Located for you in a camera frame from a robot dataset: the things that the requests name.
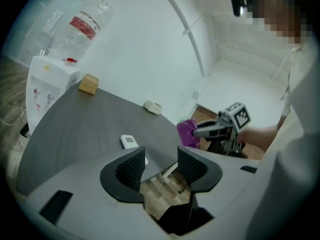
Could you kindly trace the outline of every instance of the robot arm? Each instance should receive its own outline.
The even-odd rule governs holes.
[[[216,120],[208,120],[197,125],[198,129],[193,135],[198,138],[205,138],[207,141],[223,142],[223,149],[226,152],[241,151],[242,143],[236,141],[240,130],[251,121],[246,106],[236,102],[223,111],[219,111]]]

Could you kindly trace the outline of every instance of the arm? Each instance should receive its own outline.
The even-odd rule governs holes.
[[[247,128],[240,132],[237,141],[254,145],[266,152],[274,141],[285,119],[286,116],[281,116],[277,125],[264,129]]]

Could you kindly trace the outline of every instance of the black slot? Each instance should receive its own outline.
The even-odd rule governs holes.
[[[59,190],[42,208],[40,215],[55,225],[72,196],[70,192]]]
[[[243,171],[246,171],[246,172],[252,173],[252,174],[255,174],[256,171],[257,171],[257,169],[258,169],[258,168],[254,168],[254,167],[247,166],[247,165],[242,166],[242,167],[240,168],[240,170],[243,170]]]
[[[27,133],[29,132],[29,125],[26,123],[20,130],[20,135],[27,138]]]

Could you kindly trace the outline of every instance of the gray table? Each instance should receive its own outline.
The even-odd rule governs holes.
[[[17,174],[19,193],[29,195],[71,164],[121,150],[121,135],[132,135],[146,147],[149,164],[142,181],[177,162],[180,138],[164,116],[101,89],[91,95],[78,86],[57,100],[34,130]]]

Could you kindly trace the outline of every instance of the water bottle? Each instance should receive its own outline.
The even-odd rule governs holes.
[[[49,56],[78,61],[88,49],[91,40],[112,19],[112,8],[105,0],[90,0],[69,24],[56,34]]]

